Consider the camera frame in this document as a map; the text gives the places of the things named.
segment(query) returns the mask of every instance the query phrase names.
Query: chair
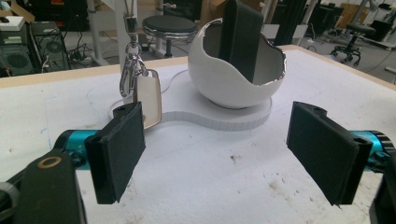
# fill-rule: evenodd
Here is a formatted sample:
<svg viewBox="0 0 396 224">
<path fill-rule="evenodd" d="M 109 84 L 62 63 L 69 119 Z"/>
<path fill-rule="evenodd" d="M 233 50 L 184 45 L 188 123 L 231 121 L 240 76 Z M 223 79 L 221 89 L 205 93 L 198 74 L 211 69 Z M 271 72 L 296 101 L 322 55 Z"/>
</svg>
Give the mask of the chair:
<svg viewBox="0 0 396 224">
<path fill-rule="evenodd" d="M 147 35 L 166 40 L 165 58 L 172 57 L 172 40 L 189 39 L 195 37 L 197 26 L 193 21 L 176 16 L 157 15 L 142 21 L 143 31 Z"/>
<path fill-rule="evenodd" d="M 332 51 L 331 55 L 337 56 L 337 52 L 343 52 L 346 54 L 346 58 L 341 60 L 340 63 L 351 62 L 353 60 L 353 56 L 358 56 L 358 60 L 353 63 L 353 65 L 358 66 L 359 62 L 361 61 L 361 53 L 358 49 L 353 49 L 356 39 L 359 35 L 372 35 L 375 33 L 375 29 L 372 27 L 368 27 L 365 25 L 359 24 L 348 24 L 346 26 L 348 30 L 354 31 L 355 34 L 353 35 L 352 39 L 348 43 L 346 47 L 344 46 L 335 46 L 334 50 Z"/>
</svg>

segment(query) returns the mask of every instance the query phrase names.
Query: scuff mark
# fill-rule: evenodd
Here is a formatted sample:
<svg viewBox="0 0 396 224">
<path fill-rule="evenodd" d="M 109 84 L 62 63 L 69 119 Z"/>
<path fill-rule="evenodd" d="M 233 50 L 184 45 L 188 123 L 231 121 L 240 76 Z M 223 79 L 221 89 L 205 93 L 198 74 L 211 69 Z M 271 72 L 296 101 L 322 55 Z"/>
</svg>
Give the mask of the scuff mark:
<svg viewBox="0 0 396 224">
<path fill-rule="evenodd" d="M 125 224 L 139 224 L 139 223 L 142 223 L 142 220 L 143 220 L 143 216 L 137 217 L 134 214 L 133 219 L 129 219 L 128 218 L 128 219 L 125 220 Z"/>
<path fill-rule="evenodd" d="M 276 190 L 276 189 L 277 189 L 277 183 L 276 183 L 276 181 L 271 182 L 271 183 L 269 184 L 269 186 L 270 186 L 271 189 Z"/>
<path fill-rule="evenodd" d="M 93 128 L 95 126 L 96 126 L 96 124 L 88 124 L 88 125 L 85 125 L 85 128 L 90 129 L 90 128 Z"/>
<path fill-rule="evenodd" d="M 231 158 L 231 160 L 233 160 L 233 164 L 236 164 L 236 160 L 239 160 L 239 159 L 241 159 L 242 157 L 241 157 L 241 156 L 238 156 L 238 155 L 232 155 L 230 158 Z"/>
</svg>

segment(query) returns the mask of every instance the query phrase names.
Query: electronic equipment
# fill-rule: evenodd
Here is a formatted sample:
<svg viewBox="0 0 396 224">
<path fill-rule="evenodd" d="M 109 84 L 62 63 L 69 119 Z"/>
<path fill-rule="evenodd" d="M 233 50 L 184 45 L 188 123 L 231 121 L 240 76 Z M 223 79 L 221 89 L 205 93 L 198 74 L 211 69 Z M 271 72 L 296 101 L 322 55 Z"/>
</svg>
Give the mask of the electronic equipment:
<svg viewBox="0 0 396 224">
<path fill-rule="evenodd" d="M 335 27 L 338 19 L 343 13 L 342 7 L 335 7 L 331 5 L 321 5 L 315 7 L 309 19 L 307 35 L 322 35 L 325 31 L 331 30 Z"/>
<path fill-rule="evenodd" d="M 32 38 L 46 72 L 70 70 L 64 38 L 55 21 L 32 21 Z"/>
<path fill-rule="evenodd" d="M 87 1 L 80 0 L 29 0 L 26 9 L 36 21 L 55 21 L 63 31 L 87 31 Z"/>
<path fill-rule="evenodd" d="M 375 33 L 373 35 L 364 35 L 364 37 L 374 41 L 382 41 L 392 29 L 392 25 L 392 23 L 385 21 L 373 21 L 373 23 L 370 24 L 370 27 L 375 28 Z"/>
<path fill-rule="evenodd" d="M 2 77 L 29 75 L 39 65 L 26 24 L 19 31 L 0 31 L 0 67 L 6 69 Z"/>
<path fill-rule="evenodd" d="M 183 17 L 191 21 L 198 21 L 201 18 L 202 0 L 164 0 L 163 3 L 176 5 L 175 8 L 164 7 L 163 15 Z"/>
<path fill-rule="evenodd" d="M 6 16 L 0 22 L 1 31 L 19 31 L 25 23 L 23 17 Z"/>
<path fill-rule="evenodd" d="M 86 223 L 76 177 L 91 169 L 96 201 L 119 202 L 146 148 L 140 102 L 113 110 L 102 130 L 68 130 L 0 190 L 0 223 Z"/>
</svg>

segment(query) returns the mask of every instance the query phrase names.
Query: white tag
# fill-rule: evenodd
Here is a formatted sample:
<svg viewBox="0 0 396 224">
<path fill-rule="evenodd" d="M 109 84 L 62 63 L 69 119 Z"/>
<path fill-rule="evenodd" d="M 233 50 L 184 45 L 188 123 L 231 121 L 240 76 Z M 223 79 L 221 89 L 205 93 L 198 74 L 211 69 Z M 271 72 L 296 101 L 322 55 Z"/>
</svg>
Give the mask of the white tag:
<svg viewBox="0 0 396 224">
<path fill-rule="evenodd" d="M 137 101 L 142 103 L 143 123 L 145 129 L 161 122 L 163 115 L 158 73 L 151 69 L 148 69 L 148 73 L 148 77 L 137 77 Z M 130 94 L 124 98 L 123 102 L 128 104 L 133 102 L 133 99 L 133 95 Z"/>
</svg>

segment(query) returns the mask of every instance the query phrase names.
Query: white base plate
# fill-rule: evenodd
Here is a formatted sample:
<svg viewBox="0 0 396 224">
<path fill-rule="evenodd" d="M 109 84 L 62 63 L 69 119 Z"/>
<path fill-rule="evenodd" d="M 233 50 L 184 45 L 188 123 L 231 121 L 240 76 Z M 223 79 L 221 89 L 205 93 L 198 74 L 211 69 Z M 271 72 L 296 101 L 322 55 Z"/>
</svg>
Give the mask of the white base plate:
<svg viewBox="0 0 396 224">
<path fill-rule="evenodd" d="M 171 83 L 168 83 L 169 89 L 162 93 L 161 122 L 181 120 L 214 130 L 241 132 L 263 125 L 271 113 L 271 99 L 260 105 L 242 109 L 228 109 L 213 104 L 195 89 L 188 71 L 171 80 L 162 80 L 160 74 L 161 85 L 166 81 Z M 111 106 L 109 115 L 111 116 L 110 112 L 122 104 L 123 101 L 118 101 Z"/>
</svg>

